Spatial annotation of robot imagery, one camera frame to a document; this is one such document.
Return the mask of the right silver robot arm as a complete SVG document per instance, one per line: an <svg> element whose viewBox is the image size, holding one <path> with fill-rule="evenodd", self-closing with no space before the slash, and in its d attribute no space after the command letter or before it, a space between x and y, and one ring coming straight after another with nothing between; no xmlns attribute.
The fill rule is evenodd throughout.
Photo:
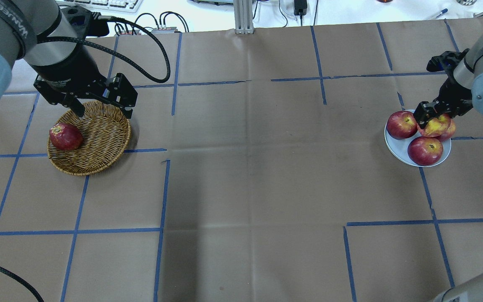
<svg viewBox="0 0 483 302"><path fill-rule="evenodd" d="M483 115L483 34L471 48L432 57L426 69L444 71L447 79L433 101L423 101L415 109L413 115L420 128L444 114L454 118L476 109Z"/></svg>

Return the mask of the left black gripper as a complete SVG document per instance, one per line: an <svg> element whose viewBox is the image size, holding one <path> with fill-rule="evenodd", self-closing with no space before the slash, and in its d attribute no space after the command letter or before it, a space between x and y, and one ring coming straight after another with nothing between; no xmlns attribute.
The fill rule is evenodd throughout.
<svg viewBox="0 0 483 302"><path fill-rule="evenodd" d="M126 119L131 119L138 93L122 73L107 78L102 75L83 45L61 61L51 65L33 65L36 77L33 86L51 105L71 109L78 118L86 111L80 99L95 99L118 108Z"/></svg>

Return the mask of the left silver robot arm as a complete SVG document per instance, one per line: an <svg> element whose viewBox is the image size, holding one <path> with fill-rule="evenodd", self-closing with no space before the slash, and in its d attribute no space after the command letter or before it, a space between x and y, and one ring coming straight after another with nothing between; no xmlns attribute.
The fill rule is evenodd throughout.
<svg viewBox="0 0 483 302"><path fill-rule="evenodd" d="M0 99L18 60L36 72L34 87L51 105L82 117L81 99L94 99L132 117L137 92L126 76L107 78L99 71L87 36L105 36L111 16L79 6L60 8L54 0L0 0Z"/></svg>

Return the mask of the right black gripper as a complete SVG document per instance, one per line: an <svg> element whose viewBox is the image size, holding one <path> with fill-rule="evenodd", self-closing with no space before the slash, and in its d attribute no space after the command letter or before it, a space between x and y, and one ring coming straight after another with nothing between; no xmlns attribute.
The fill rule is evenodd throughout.
<svg viewBox="0 0 483 302"><path fill-rule="evenodd" d="M439 95L431 102L420 102L413 116L421 129L428 122L439 117L441 124L451 124L456 115L462 116L473 109L471 90L460 84L454 72L460 63L464 63L468 50L463 52L445 51L432 57L427 63L427 71L445 71L447 79L439 89Z"/></svg>

